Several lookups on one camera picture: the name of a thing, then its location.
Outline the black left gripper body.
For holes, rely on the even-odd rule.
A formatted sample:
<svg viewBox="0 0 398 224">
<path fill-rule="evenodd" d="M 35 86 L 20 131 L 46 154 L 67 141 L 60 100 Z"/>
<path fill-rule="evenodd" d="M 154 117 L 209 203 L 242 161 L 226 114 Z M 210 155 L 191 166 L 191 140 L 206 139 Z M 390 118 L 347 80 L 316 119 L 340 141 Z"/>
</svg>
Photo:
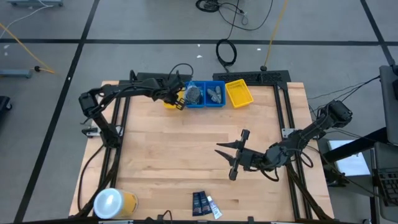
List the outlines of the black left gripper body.
<svg viewBox="0 0 398 224">
<path fill-rule="evenodd" d="M 155 91 L 155 99 L 162 100 L 164 103 L 175 106 L 182 111 L 186 106 L 186 101 L 178 94 L 185 88 L 185 82 L 180 76 L 173 76 L 168 79 L 161 78 L 160 89 Z"/>
</svg>

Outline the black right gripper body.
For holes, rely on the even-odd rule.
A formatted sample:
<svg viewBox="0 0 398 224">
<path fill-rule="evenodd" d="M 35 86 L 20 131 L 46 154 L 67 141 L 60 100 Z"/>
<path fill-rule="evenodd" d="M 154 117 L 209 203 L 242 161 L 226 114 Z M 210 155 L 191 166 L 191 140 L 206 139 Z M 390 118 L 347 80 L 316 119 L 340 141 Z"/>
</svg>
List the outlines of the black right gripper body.
<svg viewBox="0 0 398 224">
<path fill-rule="evenodd" d="M 236 180 L 238 175 L 238 167 L 242 166 L 243 170 L 249 172 L 260 171 L 264 176 L 265 166 L 263 162 L 263 154 L 257 151 L 253 151 L 251 149 L 245 148 L 245 143 L 248 140 L 250 131 L 247 129 L 243 129 L 241 132 L 241 139 L 236 141 L 241 141 L 242 148 L 236 149 L 236 156 L 234 165 L 231 166 L 229 171 L 229 179 Z"/>
</svg>

